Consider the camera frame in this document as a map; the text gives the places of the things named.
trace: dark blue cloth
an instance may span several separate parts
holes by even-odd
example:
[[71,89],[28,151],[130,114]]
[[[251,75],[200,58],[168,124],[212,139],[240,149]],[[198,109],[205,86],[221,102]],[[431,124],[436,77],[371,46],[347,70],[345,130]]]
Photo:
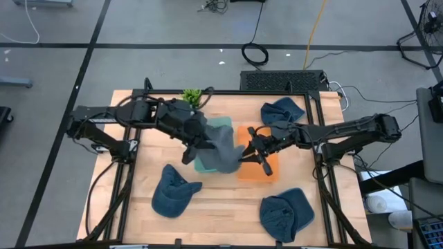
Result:
[[296,233],[309,225],[314,216],[299,188],[263,198],[260,205],[260,223],[274,239],[283,243],[294,241]]
[[154,196],[152,208],[168,218],[180,216],[188,206],[192,195],[201,190],[201,183],[188,183],[172,165],[166,165]]
[[290,97],[281,98],[273,104],[264,103],[260,111],[265,125],[275,121],[295,122],[305,114]]

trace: orange tray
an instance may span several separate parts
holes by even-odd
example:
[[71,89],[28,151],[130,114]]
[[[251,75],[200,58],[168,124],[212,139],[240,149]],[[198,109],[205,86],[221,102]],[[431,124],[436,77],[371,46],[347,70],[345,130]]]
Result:
[[[271,135],[271,128],[263,128],[258,131],[263,136]],[[237,129],[237,144],[248,147],[249,141],[251,141],[251,135],[248,132],[248,127],[240,126]],[[273,174],[267,176],[261,165],[258,163],[242,163],[237,171],[237,177],[240,181],[259,182],[259,183],[273,183],[278,181],[279,167],[278,167],[278,155],[272,154],[266,158],[271,166]]]

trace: small potted plant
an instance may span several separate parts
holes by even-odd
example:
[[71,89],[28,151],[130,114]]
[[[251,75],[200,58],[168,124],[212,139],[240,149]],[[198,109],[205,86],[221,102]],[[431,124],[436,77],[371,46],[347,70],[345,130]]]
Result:
[[193,108],[197,108],[200,106],[201,90],[200,89],[184,89],[183,95],[181,97],[186,102],[189,102],[189,104]]

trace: black metal frame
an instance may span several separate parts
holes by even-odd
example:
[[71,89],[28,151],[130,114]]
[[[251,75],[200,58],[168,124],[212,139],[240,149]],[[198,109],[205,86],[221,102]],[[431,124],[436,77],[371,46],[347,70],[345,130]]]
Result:
[[425,50],[431,50],[431,48],[429,47],[429,45],[424,41],[424,38],[423,38],[422,34],[421,34],[420,31],[419,31],[419,27],[420,27],[420,23],[421,23],[421,21],[422,21],[422,17],[423,17],[423,14],[424,14],[424,9],[425,9],[425,7],[426,7],[426,3],[424,3],[424,4],[422,4],[422,5],[420,6],[420,8],[422,8],[422,11],[420,12],[420,18],[419,18],[419,20],[418,20],[418,24],[417,24],[417,26],[414,27],[414,31],[411,32],[411,33],[409,33],[409,34],[407,34],[407,35],[405,35],[405,36],[403,36],[403,37],[400,37],[400,39],[397,40],[397,45],[398,45],[398,48],[399,48],[399,50],[400,50],[401,57],[403,57],[403,58],[404,58],[405,60],[407,60],[408,62],[412,62],[412,63],[414,63],[414,64],[416,64],[416,65],[423,66],[426,70],[429,70],[429,69],[432,69],[432,68],[436,68],[436,67],[438,67],[438,66],[440,65],[440,62],[442,62],[442,60],[443,60],[443,54],[442,54],[442,56],[440,56],[440,58],[438,59],[438,62],[437,62],[436,65],[433,65],[433,66],[429,65],[429,66],[427,66],[427,65],[425,65],[425,64],[423,64],[423,63],[421,63],[421,62],[415,61],[415,60],[410,59],[409,57],[407,57],[406,54],[405,54],[404,48],[401,46],[401,44],[402,44],[403,42],[409,40],[411,37],[414,36],[414,34],[417,34],[418,39],[421,40],[421,43],[422,43],[423,49],[425,49]]
[[[132,91],[132,95],[138,95],[143,93],[144,89],[134,89]],[[150,94],[181,94],[182,90],[150,90]],[[311,99],[314,101],[315,105],[316,105],[316,111],[317,111],[317,116],[318,116],[318,122],[319,125],[325,125],[325,120],[323,117],[323,110],[321,107],[321,102],[320,102],[320,94],[318,91],[308,91],[308,92],[291,92],[291,91],[238,91],[238,90],[216,90],[213,93],[214,95],[297,95],[297,96],[303,96],[305,99],[305,106],[306,106],[306,114],[307,114],[307,119],[308,119],[308,123],[313,125],[314,124],[314,116],[313,116],[313,112],[312,112],[312,107],[311,107]],[[139,140],[140,139],[140,134],[141,134],[141,130],[137,129],[136,130],[136,137],[135,140]],[[130,129],[126,128],[125,133],[124,133],[124,139],[127,140],[129,139],[130,136]],[[315,164],[316,164],[316,173],[318,176],[318,183],[320,183],[320,181],[322,181],[321,179],[323,178],[323,171],[320,168],[321,165],[319,165],[319,162],[317,160],[314,160]],[[132,181],[133,181],[133,177],[134,174],[130,174],[130,173],[134,173],[135,170],[135,166],[136,166],[136,158],[129,164],[128,166],[128,174],[127,174],[127,181],[129,181],[129,184],[132,186]],[[114,187],[112,190],[112,195],[111,195],[111,201],[110,201],[110,206],[115,203],[117,196],[118,196],[118,190],[120,189],[120,185],[121,185],[121,180],[122,180],[122,175],[123,175],[123,170],[124,170],[124,165],[123,164],[119,164],[118,165],[118,169],[116,172],[116,177],[114,180]],[[334,169],[333,168],[329,168],[329,188],[331,190],[333,199],[335,201],[335,203],[340,207],[340,199],[338,196],[338,190],[337,190],[337,184],[336,184],[336,179],[335,179],[335,174],[334,174]],[[122,241],[123,240],[123,235],[124,235],[124,231],[125,231],[125,224],[126,224],[126,217],[127,217],[127,209],[129,206],[129,199],[130,199],[130,194],[131,194],[131,189],[129,188],[127,191],[127,194],[125,196],[125,199],[123,201],[122,204],[122,208],[121,208],[121,213],[120,213],[120,221],[118,223],[118,233],[117,233],[117,240]],[[322,205],[322,213],[323,213],[323,220],[325,223],[325,230],[326,230],[326,237],[327,237],[327,243],[328,245],[331,245],[334,243],[334,235],[332,232],[332,224],[331,224],[331,219],[330,219],[330,213],[329,213],[329,206],[327,204],[327,201],[325,200],[324,197],[320,196],[320,201],[321,201],[321,205]],[[347,236],[346,236],[346,232],[345,229],[343,228],[343,225],[337,221],[338,223],[338,233],[339,233],[339,237],[341,240],[341,243],[346,244],[347,243]],[[108,240],[111,237],[111,230],[112,230],[112,225],[113,224],[113,219],[110,219],[107,222],[107,225],[105,227],[104,230],[104,240]],[[174,248],[174,245],[156,245],[162,248],[168,248],[168,246],[170,246],[171,248]],[[219,247],[219,246],[199,246],[202,248],[214,248],[214,247]],[[260,246],[260,248],[274,248],[272,246]]]

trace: wooden tabletop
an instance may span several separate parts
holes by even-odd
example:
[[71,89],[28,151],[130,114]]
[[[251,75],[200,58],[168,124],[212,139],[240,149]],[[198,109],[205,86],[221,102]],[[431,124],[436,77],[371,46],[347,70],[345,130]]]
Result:
[[[111,106],[131,94],[131,90],[114,91]],[[166,100],[180,98],[172,94],[153,96]],[[320,96],[326,125],[342,122],[343,115],[337,93],[322,92]],[[240,125],[261,125],[260,107],[265,102],[275,102],[281,97],[279,95],[214,95],[202,111],[207,118],[229,116],[236,132]],[[300,108],[305,109],[303,97],[293,96],[292,99]],[[314,102],[311,105],[316,120]],[[306,116],[298,122],[307,124]],[[123,131],[124,129],[118,124],[105,126],[105,132],[116,139],[123,137]],[[193,163],[189,165],[181,163],[184,150],[185,147],[180,141],[171,140],[160,131],[149,129],[142,132],[127,213],[124,243],[172,244],[176,238],[181,238],[183,244],[273,246],[275,240],[260,225],[258,215],[260,202],[264,197],[299,187],[314,209],[315,219],[297,233],[294,242],[285,245],[327,245],[318,184],[311,175],[314,168],[311,150],[292,146],[281,151],[278,154],[280,177],[276,183],[240,182],[235,174],[198,173],[194,170]],[[95,179],[109,162],[109,154],[99,155],[92,179]],[[152,195],[159,183],[161,171],[168,163],[173,165],[188,182],[203,183],[202,190],[193,195],[185,212],[176,219],[165,218],[151,207]],[[343,157],[341,164],[354,168],[351,156]],[[343,167],[335,167],[334,170],[342,211],[361,236],[371,241],[355,173]],[[98,181],[93,191],[89,222],[91,229],[100,221],[109,207],[115,173],[116,166]],[[329,210],[334,240],[339,241],[336,219],[332,210]],[[118,224],[119,218],[120,212],[117,211],[114,224]],[[114,225],[113,237],[115,237],[116,228],[117,225]],[[83,214],[78,238],[85,236]]]

